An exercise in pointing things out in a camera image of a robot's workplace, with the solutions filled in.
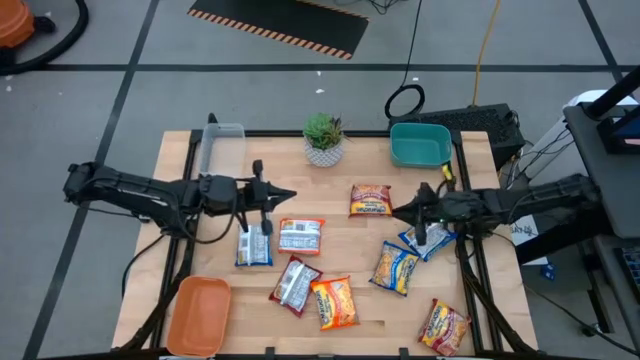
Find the snack bag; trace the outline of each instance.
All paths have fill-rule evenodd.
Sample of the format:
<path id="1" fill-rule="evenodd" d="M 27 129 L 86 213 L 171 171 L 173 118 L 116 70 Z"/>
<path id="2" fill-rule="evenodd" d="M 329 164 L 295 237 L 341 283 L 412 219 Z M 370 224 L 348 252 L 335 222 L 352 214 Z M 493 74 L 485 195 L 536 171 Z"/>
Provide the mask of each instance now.
<path id="1" fill-rule="evenodd" d="M 320 228 L 322 219 L 282 219 L 278 252 L 320 254 Z"/>
<path id="2" fill-rule="evenodd" d="M 388 241 L 382 246 L 382 255 L 378 267 L 370 282 L 400 295 L 407 296 L 409 278 L 419 256 L 409 250 L 404 250 Z"/>
<path id="3" fill-rule="evenodd" d="M 433 310 L 418 337 L 418 342 L 444 356 L 454 356 L 460 348 L 462 337 L 467 332 L 469 318 L 438 299 L 433 299 Z"/>
<path id="4" fill-rule="evenodd" d="M 318 280 L 321 275 L 321 271 L 305 265 L 302 260 L 291 255 L 287 268 L 269 295 L 269 300 L 280 303 L 300 317 L 302 308 L 307 303 L 311 282 Z"/>
<path id="5" fill-rule="evenodd" d="M 427 244 L 423 246 L 418 245 L 416 229 L 414 227 L 410 227 L 407 231 L 398 234 L 398 237 L 400 237 L 411 250 L 420 254 L 420 258 L 422 258 L 423 261 L 429 261 L 438 250 L 447 246 L 447 244 L 456 238 L 455 233 L 449 232 L 441 223 L 427 224 L 426 230 Z"/>
<path id="6" fill-rule="evenodd" d="M 244 232 L 242 227 L 238 227 L 236 266 L 273 266 L 271 239 L 262 233 L 262 227 L 260 225 L 249 225 L 248 232 Z"/>
<path id="7" fill-rule="evenodd" d="M 349 216 L 391 216 L 389 185 L 353 185 Z"/>
<path id="8" fill-rule="evenodd" d="M 318 312 L 322 322 L 320 330 L 359 324 L 348 276 L 335 280 L 312 282 L 311 288 L 318 302 Z"/>

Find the wooden tabletop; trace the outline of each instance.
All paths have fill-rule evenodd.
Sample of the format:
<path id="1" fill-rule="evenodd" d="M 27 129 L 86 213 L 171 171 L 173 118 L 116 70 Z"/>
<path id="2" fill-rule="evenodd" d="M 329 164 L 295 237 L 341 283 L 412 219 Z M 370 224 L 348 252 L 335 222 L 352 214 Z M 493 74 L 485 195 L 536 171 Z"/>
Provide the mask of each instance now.
<path id="1" fill-rule="evenodd" d="M 188 139 L 188 131 L 164 134 L 154 172 L 156 179 L 175 180 L 182 176 Z M 486 133 L 463 133 L 463 140 L 472 187 L 498 187 Z M 417 343 L 418 331 L 431 310 L 432 299 L 439 298 L 466 313 L 453 243 L 429 262 L 418 263 L 405 298 L 368 281 L 383 241 L 404 246 L 397 235 L 408 226 L 393 218 L 347 217 L 353 184 L 391 185 L 391 201 L 393 206 L 399 206 L 413 198 L 420 182 L 437 187 L 442 181 L 441 172 L 393 166 L 387 138 L 353 138 L 345 141 L 344 146 L 345 154 L 338 165 L 320 169 L 306 159 L 302 138 L 247 138 L 244 168 L 245 175 L 250 175 L 253 160 L 262 159 L 266 180 L 298 192 L 295 198 L 276 208 L 272 216 L 276 227 L 283 217 L 326 219 L 321 254 L 301 257 L 324 272 L 322 279 L 351 276 L 360 325 L 321 332 L 313 297 L 309 297 L 302 318 L 268 300 L 290 255 L 275 251 L 279 239 L 276 233 L 272 237 L 273 267 L 237 268 L 234 262 L 238 229 L 232 226 L 223 240 L 196 246 L 192 268 L 194 275 L 222 278 L 231 285 L 232 304 L 221 354 L 262 354 L 266 347 L 274 346 L 278 354 L 395 355 L 398 348 L 407 347 L 412 355 L 434 355 L 424 344 Z M 259 220 L 259 214 L 248 214 L 248 217 L 250 223 Z M 226 216 L 215 219 L 202 216 L 198 237 L 216 237 L 227 220 Z M 496 232 L 510 236 L 507 227 Z M 142 225 L 136 252 L 158 234 L 155 225 Z M 133 265 L 113 346 L 128 341 L 155 306 L 168 243 L 168 240 L 162 241 Z M 512 245 L 494 236 L 484 240 L 484 248 L 496 305 L 524 341 L 537 348 Z M 485 348 L 490 349 L 486 313 L 477 303 Z M 172 309 L 173 306 L 167 313 L 164 339 L 171 324 Z M 463 339 L 459 354 L 473 354 L 470 333 Z"/>

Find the vacuum cleaner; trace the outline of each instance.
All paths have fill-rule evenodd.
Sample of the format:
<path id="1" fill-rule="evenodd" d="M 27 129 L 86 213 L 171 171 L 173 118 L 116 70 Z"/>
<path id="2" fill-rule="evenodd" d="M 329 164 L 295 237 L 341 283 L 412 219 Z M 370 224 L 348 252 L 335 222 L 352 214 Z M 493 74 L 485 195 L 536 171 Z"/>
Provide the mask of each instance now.
<path id="1" fill-rule="evenodd" d="M 41 68 L 67 51 L 84 33 L 89 23 L 89 10 L 84 0 L 78 5 L 78 21 L 58 44 L 44 54 L 23 63 L 16 63 L 17 51 L 34 34 L 50 34 L 55 23 L 46 16 L 34 16 L 22 0 L 0 0 L 0 75 L 20 74 Z"/>

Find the teal bowl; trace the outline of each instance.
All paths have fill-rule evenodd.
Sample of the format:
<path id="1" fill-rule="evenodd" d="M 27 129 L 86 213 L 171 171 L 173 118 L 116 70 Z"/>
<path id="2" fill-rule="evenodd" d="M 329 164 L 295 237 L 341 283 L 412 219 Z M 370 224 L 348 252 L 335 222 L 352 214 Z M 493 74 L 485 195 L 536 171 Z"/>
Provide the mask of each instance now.
<path id="1" fill-rule="evenodd" d="M 391 161 L 404 167 L 439 167 L 451 160 L 451 133 L 442 125 L 400 123 L 391 128 Z"/>

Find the white pot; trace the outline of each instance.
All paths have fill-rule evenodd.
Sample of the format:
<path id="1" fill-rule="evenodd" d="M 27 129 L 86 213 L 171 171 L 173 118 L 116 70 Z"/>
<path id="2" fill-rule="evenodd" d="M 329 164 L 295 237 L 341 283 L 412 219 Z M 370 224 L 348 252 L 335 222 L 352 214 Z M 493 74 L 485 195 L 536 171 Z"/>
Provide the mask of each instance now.
<path id="1" fill-rule="evenodd" d="M 344 150 L 342 149 L 342 140 L 338 145 L 327 150 L 316 149 L 304 138 L 304 151 L 307 154 L 309 161 L 318 167 L 330 167 L 338 163 L 342 159 Z"/>

